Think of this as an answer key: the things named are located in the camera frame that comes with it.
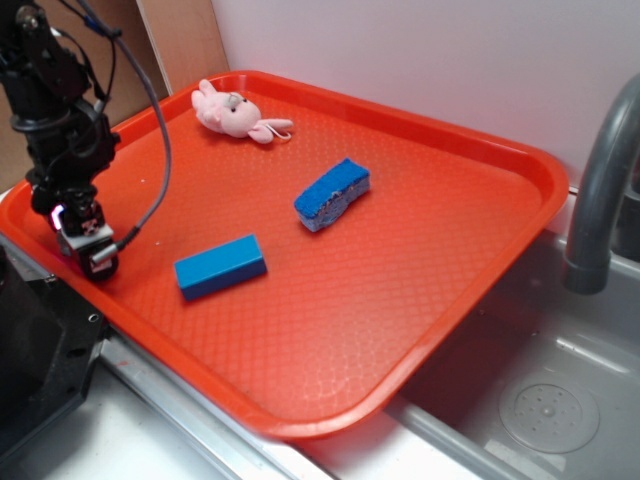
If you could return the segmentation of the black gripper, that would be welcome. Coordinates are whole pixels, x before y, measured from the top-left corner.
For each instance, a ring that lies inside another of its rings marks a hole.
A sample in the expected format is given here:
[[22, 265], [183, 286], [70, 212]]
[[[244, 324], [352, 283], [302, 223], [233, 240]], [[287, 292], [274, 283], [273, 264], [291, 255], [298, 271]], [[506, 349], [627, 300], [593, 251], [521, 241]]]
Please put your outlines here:
[[77, 100], [61, 116], [35, 123], [26, 138], [34, 161], [27, 173], [32, 209], [70, 237], [97, 233], [105, 219], [93, 180], [109, 167], [120, 141], [108, 117]]

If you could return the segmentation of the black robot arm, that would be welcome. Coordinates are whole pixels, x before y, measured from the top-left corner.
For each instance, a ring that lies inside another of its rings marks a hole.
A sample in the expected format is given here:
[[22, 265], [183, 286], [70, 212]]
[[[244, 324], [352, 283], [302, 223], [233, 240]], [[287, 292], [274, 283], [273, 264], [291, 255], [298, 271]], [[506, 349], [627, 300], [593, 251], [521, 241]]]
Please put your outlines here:
[[33, 163], [26, 174], [33, 210], [69, 237], [96, 234], [106, 220], [93, 181], [114, 159], [119, 137], [102, 107], [84, 97], [93, 90], [106, 99], [90, 62], [56, 40], [34, 1], [1, 4], [1, 84], [11, 127], [24, 135]]

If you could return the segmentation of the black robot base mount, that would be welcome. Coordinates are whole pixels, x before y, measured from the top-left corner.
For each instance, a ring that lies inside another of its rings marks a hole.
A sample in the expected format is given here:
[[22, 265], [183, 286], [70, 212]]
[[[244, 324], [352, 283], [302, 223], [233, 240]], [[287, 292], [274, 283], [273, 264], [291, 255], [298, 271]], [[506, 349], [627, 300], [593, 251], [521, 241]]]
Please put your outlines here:
[[86, 399], [104, 314], [62, 279], [26, 280], [1, 250], [1, 461]]

